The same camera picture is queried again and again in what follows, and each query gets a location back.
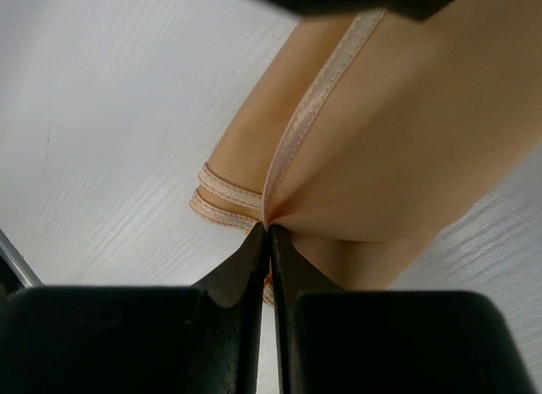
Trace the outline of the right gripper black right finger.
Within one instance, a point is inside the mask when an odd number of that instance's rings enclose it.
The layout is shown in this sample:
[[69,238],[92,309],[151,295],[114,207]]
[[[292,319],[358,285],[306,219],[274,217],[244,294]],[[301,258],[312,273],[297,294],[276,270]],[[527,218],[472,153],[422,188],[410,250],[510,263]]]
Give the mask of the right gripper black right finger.
[[283,393],[532,393],[498,308],[473,291],[347,291],[268,233]]

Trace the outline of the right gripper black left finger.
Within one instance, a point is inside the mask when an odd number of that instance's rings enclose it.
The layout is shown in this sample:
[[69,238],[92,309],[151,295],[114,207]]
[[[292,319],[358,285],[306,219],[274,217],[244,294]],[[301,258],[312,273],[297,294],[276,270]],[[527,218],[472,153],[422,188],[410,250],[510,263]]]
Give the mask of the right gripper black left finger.
[[39,286],[1,307],[4,393],[253,393],[265,230],[192,286]]

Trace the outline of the peach cloth napkin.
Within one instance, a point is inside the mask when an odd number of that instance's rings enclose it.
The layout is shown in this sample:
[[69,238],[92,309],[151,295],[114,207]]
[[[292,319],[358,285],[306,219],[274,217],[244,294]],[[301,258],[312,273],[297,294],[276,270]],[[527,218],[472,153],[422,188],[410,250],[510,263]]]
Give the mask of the peach cloth napkin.
[[301,20],[198,175],[216,225],[279,225],[337,286],[389,287],[541,141],[541,0]]

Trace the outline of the aluminium front rail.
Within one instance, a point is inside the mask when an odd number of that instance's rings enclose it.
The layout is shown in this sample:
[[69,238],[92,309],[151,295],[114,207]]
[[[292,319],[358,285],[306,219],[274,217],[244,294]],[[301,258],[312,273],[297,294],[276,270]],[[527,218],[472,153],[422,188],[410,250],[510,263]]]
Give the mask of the aluminium front rail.
[[36,273],[3,231],[1,231],[1,285],[7,292],[42,285]]

